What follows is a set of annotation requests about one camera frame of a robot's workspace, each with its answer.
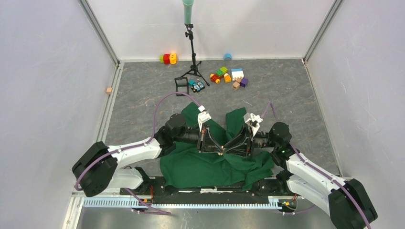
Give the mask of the green cloth garment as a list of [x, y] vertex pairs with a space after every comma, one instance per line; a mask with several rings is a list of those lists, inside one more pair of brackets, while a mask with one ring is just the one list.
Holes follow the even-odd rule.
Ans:
[[[181, 114], [188, 126], [197, 126], [198, 106], [191, 102]], [[212, 136], [221, 145], [238, 134], [244, 124], [244, 107], [225, 115], [226, 128], [213, 119], [206, 122], [213, 130]], [[198, 153], [194, 144], [176, 142], [176, 149], [160, 158], [160, 170], [166, 179], [166, 186], [175, 188], [227, 186], [244, 182], [242, 190], [250, 190], [253, 184], [273, 175], [275, 167], [268, 151], [261, 151], [249, 157], [216, 153]]]

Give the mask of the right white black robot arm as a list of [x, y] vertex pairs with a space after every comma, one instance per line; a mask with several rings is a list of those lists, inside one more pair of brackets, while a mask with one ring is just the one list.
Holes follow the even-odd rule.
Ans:
[[274, 123], [267, 133], [254, 133], [252, 126], [244, 124], [222, 148], [224, 153], [242, 151], [246, 155], [256, 148], [272, 148], [274, 163], [283, 168], [276, 181], [280, 194], [292, 192], [307, 199], [322, 209], [337, 229], [369, 229], [378, 213], [363, 184], [316, 165], [291, 144], [291, 139], [289, 126], [283, 122]]

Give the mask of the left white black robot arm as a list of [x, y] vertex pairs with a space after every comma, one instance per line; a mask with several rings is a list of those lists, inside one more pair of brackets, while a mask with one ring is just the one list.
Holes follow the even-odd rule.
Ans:
[[193, 125], [187, 124], [185, 116], [173, 114], [152, 137], [142, 141], [120, 146], [93, 143], [72, 167], [75, 189], [87, 197], [114, 188], [130, 188], [142, 195], [149, 191], [150, 181], [140, 168], [127, 166], [166, 156], [177, 143], [190, 144], [199, 153], [214, 153], [225, 139], [225, 130], [207, 112], [199, 113]]

